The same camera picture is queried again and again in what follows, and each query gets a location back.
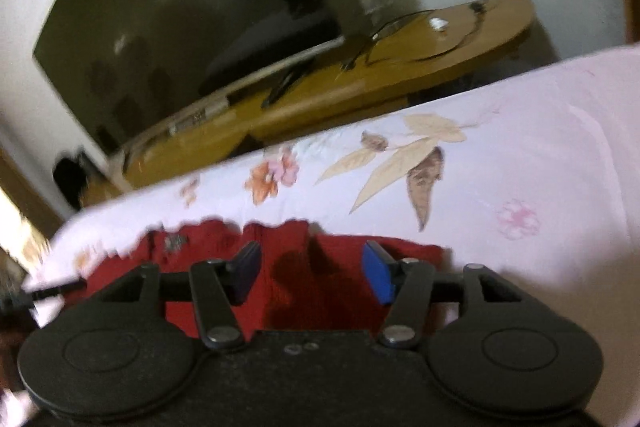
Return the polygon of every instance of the leaf print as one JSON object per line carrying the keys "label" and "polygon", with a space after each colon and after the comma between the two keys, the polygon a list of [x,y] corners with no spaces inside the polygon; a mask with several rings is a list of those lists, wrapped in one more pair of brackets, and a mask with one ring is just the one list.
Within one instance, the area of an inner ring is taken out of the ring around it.
{"label": "leaf print", "polygon": [[358,149],[343,158],[340,158],[336,163],[331,165],[326,171],[322,173],[322,176],[318,178],[316,185],[321,181],[333,178],[338,174],[344,174],[345,172],[353,171],[360,167],[364,167],[367,163],[372,161],[376,157],[376,152],[370,149]]}
{"label": "leaf print", "polygon": [[402,178],[433,151],[437,144],[438,140],[435,138],[421,138],[398,149],[391,158],[376,167],[371,173],[369,180],[353,203],[351,212],[375,196],[380,190]]}
{"label": "leaf print", "polygon": [[184,198],[184,207],[189,208],[196,199],[198,199],[198,195],[196,193],[196,189],[200,185],[200,176],[196,175],[193,177],[186,185],[183,185],[180,189],[180,197]]}
{"label": "leaf print", "polygon": [[367,131],[362,133],[360,143],[365,149],[369,149],[377,152],[384,152],[389,147],[388,140],[380,134],[371,134]]}
{"label": "leaf print", "polygon": [[466,140],[460,126],[449,118],[437,114],[406,114],[403,118],[404,124],[416,134],[451,143]]}
{"label": "leaf print", "polygon": [[90,260],[91,249],[89,247],[83,248],[78,254],[76,254],[74,259],[74,268],[79,272],[87,265],[87,263],[89,263]]}
{"label": "leaf print", "polygon": [[417,166],[406,174],[406,188],[409,199],[418,216],[418,230],[422,232],[431,213],[431,191],[436,180],[442,179],[444,154],[436,147]]}

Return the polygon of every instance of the black object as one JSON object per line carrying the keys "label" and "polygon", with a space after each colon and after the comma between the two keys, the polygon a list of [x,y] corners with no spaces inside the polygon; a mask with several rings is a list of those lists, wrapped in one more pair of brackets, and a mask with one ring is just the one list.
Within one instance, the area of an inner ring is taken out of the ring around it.
{"label": "black object", "polygon": [[56,295],[82,290],[86,287],[84,279],[76,279],[68,283],[47,286],[32,292],[20,290],[18,292],[5,293],[0,295],[0,317],[6,317],[15,313],[33,308],[33,303],[42,301]]}
{"label": "black object", "polygon": [[83,149],[79,150],[76,161],[86,174],[87,178],[106,180],[106,177],[100,168],[94,163],[90,156],[84,152]]}
{"label": "black object", "polygon": [[300,62],[290,68],[289,71],[285,73],[282,80],[279,81],[273,89],[271,89],[271,92],[268,94],[267,98],[262,101],[260,107],[266,109],[281,99],[289,87],[293,86],[293,84],[311,70],[313,63],[313,59],[306,60],[305,62]]}
{"label": "black object", "polygon": [[323,0],[56,0],[34,56],[112,151],[202,96],[341,42]]}
{"label": "black object", "polygon": [[[63,312],[25,341],[18,369],[46,411],[33,426],[597,426],[582,411],[602,371],[583,330],[481,265],[436,273],[375,243],[363,270],[391,304],[376,340],[363,331],[242,336],[229,304],[260,267],[233,261],[159,274],[146,265]],[[200,340],[162,320],[192,300]],[[431,303],[460,318],[424,337]]]}
{"label": "black object", "polygon": [[72,208],[80,210],[80,194],[86,187],[87,175],[78,161],[64,156],[53,167],[53,181]]}

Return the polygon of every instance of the floral bedsheet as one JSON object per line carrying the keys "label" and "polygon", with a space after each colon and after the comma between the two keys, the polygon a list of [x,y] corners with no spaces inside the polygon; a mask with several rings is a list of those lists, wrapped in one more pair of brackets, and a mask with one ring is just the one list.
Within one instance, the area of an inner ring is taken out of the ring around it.
{"label": "floral bedsheet", "polygon": [[[81,212],[29,284],[88,275],[149,228],[306,219],[483,263],[595,336],[589,411],[640,419],[640,49],[578,58],[252,153]],[[59,302],[38,306],[41,323]]]}

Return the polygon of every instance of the wooden tv stand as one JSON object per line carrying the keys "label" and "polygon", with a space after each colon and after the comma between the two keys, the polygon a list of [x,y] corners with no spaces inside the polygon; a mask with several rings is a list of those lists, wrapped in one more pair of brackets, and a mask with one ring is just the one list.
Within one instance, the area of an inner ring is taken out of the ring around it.
{"label": "wooden tv stand", "polygon": [[[352,70],[342,71],[341,60],[362,45],[362,41],[348,42],[319,58],[312,73],[266,110],[260,104],[270,92],[268,86],[219,116],[151,145],[131,161],[124,180],[140,188],[220,162],[248,134],[274,144],[407,107],[408,95],[494,62],[525,40],[535,17],[530,0],[485,0],[484,4],[482,23],[466,39],[478,22],[469,4],[436,10],[417,16],[378,42],[370,65],[361,56]],[[449,22],[445,32],[431,28],[428,19],[432,17]],[[90,180],[82,203],[89,206],[120,193],[110,182]]]}

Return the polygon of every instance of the metal screw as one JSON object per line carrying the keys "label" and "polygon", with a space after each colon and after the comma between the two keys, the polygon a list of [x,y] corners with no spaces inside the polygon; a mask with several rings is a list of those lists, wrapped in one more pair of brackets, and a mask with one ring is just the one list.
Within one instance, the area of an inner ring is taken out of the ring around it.
{"label": "metal screw", "polygon": [[284,352],[287,355],[299,355],[302,353],[302,346],[300,344],[287,344],[284,346]]}
{"label": "metal screw", "polygon": [[180,251],[182,245],[186,245],[189,239],[179,233],[169,233],[164,238],[164,250],[170,253]]}
{"label": "metal screw", "polygon": [[410,341],[415,337],[415,331],[409,326],[389,326],[382,331],[385,340],[389,344],[399,344]]}
{"label": "metal screw", "polygon": [[211,342],[225,346],[237,342],[241,333],[233,326],[218,326],[207,331],[207,336]]}

